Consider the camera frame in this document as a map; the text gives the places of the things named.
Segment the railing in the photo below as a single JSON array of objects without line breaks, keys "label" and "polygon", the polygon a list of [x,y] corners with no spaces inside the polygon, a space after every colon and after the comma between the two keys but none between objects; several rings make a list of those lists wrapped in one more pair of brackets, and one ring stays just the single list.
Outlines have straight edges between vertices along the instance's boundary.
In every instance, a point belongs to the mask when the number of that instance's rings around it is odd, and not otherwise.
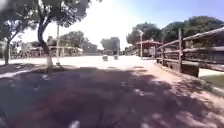
[{"label": "railing", "polygon": [[161,63],[163,66],[168,66],[169,63],[177,65],[179,72],[183,72],[184,65],[224,71],[224,47],[186,48],[186,41],[222,32],[224,32],[224,27],[183,38],[183,29],[179,29],[178,40],[163,44],[157,48],[157,63]]}]

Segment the paved road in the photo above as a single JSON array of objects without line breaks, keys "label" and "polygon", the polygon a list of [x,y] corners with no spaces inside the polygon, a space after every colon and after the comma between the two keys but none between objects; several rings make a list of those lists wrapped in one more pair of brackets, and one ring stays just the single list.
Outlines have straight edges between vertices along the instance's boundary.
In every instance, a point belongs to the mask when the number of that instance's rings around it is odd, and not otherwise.
[{"label": "paved road", "polygon": [[101,57],[62,58],[62,65],[81,68],[48,76],[2,77],[0,103],[15,128],[68,128],[78,123],[81,128],[224,127],[222,98],[152,62],[138,57],[110,57],[108,62]]}]

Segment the wooden post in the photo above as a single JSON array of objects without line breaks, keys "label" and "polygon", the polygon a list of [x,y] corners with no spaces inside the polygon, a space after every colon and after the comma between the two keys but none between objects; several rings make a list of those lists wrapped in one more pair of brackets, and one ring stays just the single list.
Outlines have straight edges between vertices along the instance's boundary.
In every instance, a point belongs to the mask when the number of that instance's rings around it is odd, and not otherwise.
[{"label": "wooden post", "polygon": [[184,59],[183,49],[185,48],[185,43],[183,42],[183,29],[179,29],[178,31],[178,37],[179,37],[179,72],[182,73],[183,67],[182,67],[182,61]]},{"label": "wooden post", "polygon": [[164,66],[164,48],[161,48],[161,51],[162,51],[162,65]]}]

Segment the green foliage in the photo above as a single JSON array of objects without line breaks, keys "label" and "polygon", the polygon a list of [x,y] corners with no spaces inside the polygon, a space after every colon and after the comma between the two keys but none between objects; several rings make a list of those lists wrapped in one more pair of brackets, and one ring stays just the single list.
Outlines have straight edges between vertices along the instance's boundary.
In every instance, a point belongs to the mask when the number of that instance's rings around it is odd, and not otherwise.
[{"label": "green foliage", "polygon": [[81,47],[84,42],[84,33],[82,31],[73,31],[60,37],[63,46]]},{"label": "green foliage", "polygon": [[165,43],[174,41],[178,39],[179,28],[185,28],[184,22],[172,22],[162,29],[162,38]]},{"label": "green foliage", "polygon": [[10,1],[9,4],[10,8],[0,13],[0,40],[5,39],[8,43],[28,26],[35,28],[35,24],[29,18],[29,9],[17,2]]},{"label": "green foliage", "polygon": [[120,49],[120,39],[118,37],[102,39],[101,44],[104,50],[117,51],[117,49]]},{"label": "green foliage", "polygon": [[128,43],[135,44],[140,41],[140,35],[137,30],[141,30],[144,33],[142,40],[149,40],[151,38],[153,38],[155,41],[161,40],[161,30],[157,28],[155,24],[146,22],[137,24],[135,27],[133,27],[132,32],[129,33],[126,37]]},{"label": "green foliage", "polygon": [[[220,28],[224,25],[224,22],[213,17],[208,16],[194,16],[185,22],[185,37],[195,35],[201,32],[211,31]],[[222,34],[208,36],[194,40],[190,44],[193,47],[210,47],[220,46],[224,42]]]}]

